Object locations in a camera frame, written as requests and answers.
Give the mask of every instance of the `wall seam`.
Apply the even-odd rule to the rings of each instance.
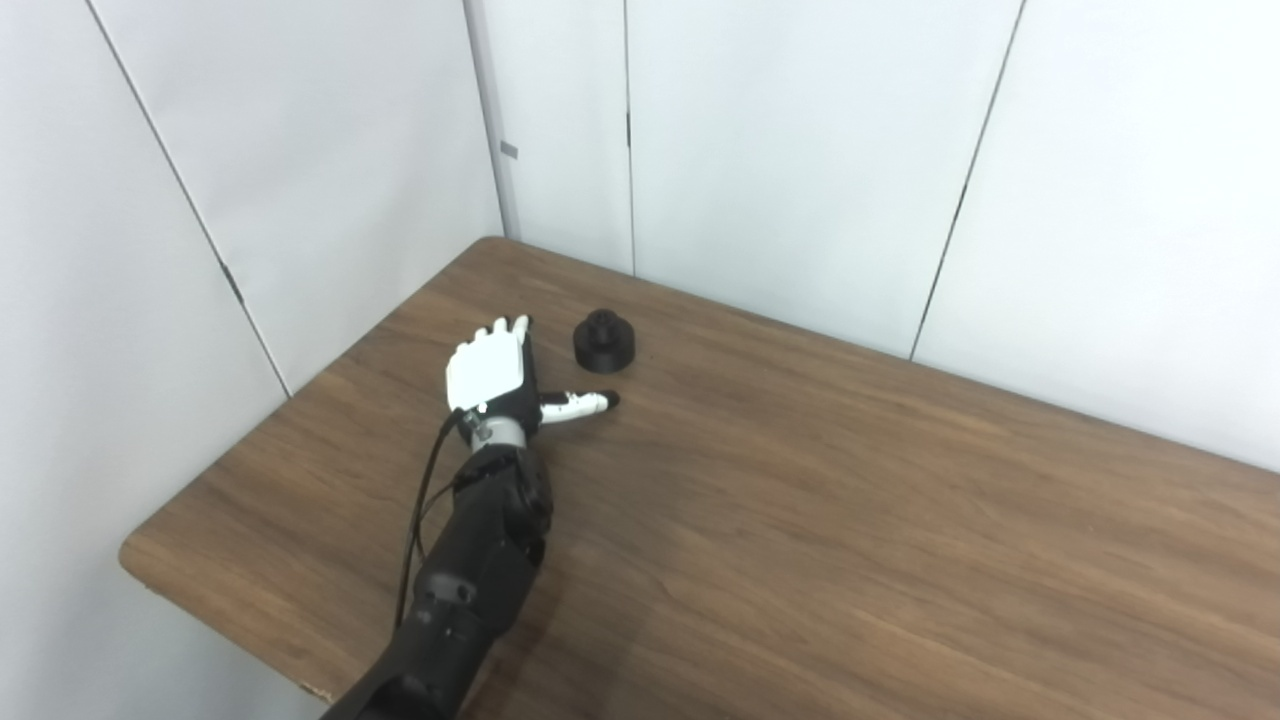
[[[266,361],[270,364],[271,372],[275,373],[276,382],[280,383],[280,389],[284,391],[285,397],[293,397],[288,383],[284,382],[284,375],[280,374],[280,366],[276,364],[275,356],[271,355],[271,350],[266,345],[266,338],[262,337],[261,328],[259,328],[257,322],[253,320],[253,314],[250,313],[248,304],[244,301],[244,296],[241,293],[230,268],[223,259],[221,251],[218,250],[218,245],[214,242],[214,236],[209,232],[209,225],[205,224],[205,218],[200,214],[200,209],[196,206],[196,201],[191,196],[191,191],[187,190],[187,183],[182,179],[182,173],[178,172],[178,165],[174,163],[173,155],[169,154],[169,147],[160,137],[160,131],[156,128],[155,120],[151,118],[151,111],[147,110],[146,104],[142,101],[142,94],[138,92],[138,87],[133,82],[133,77],[124,67],[124,59],[120,58],[120,53],[116,50],[115,42],[111,40],[110,33],[106,32],[106,24],[102,22],[102,17],[99,15],[97,8],[93,6],[93,0],[84,0],[84,5],[88,8],[90,14],[93,15],[93,23],[97,24],[99,32],[102,33],[102,40],[106,41],[106,47],[111,51],[111,56],[115,59],[115,65],[120,68],[120,74],[124,76],[124,82],[129,86],[129,92],[133,94],[133,101],[137,102],[138,110],[142,111],[142,118],[146,120],[147,128],[151,131],[151,137],[155,138],[156,145],[160,147],[160,154],[164,155],[165,163],[169,165],[169,172],[173,173],[173,178],[178,183],[178,190],[182,191],[182,196],[186,199],[187,206],[191,209],[192,215],[195,215],[196,223],[200,225],[200,232],[205,236],[205,242],[209,243],[209,250],[212,251],[214,259],[221,268],[223,277],[227,279],[227,284],[230,287],[232,295],[234,295],[236,300],[239,302],[241,310],[244,313],[244,319],[248,320],[248,325],[253,331],[253,337],[257,338],[257,343],[262,348],[262,354],[266,355]]]

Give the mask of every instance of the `robotic arm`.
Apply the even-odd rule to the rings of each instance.
[[[451,483],[453,515],[422,559],[390,644],[321,720],[449,720],[493,642],[516,623],[553,510],[527,441],[544,423],[618,404],[613,392],[540,395],[531,346],[529,318],[498,318],[449,359],[448,400],[472,451]],[[415,510],[413,538],[419,521]]]

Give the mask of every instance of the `black cylindrical object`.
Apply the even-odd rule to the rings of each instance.
[[[636,332],[613,310],[594,310],[573,329],[573,356],[593,373],[617,373],[636,357]]]

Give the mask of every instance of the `black robotic forearm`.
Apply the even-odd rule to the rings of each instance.
[[[543,561],[552,493],[532,451],[486,445],[458,470],[453,515],[422,560],[381,657],[321,720],[449,720]]]

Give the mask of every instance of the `robotic thumb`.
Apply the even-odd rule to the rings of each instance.
[[[543,424],[564,423],[604,413],[622,401],[612,389],[598,392],[544,392],[538,396],[543,409]]]

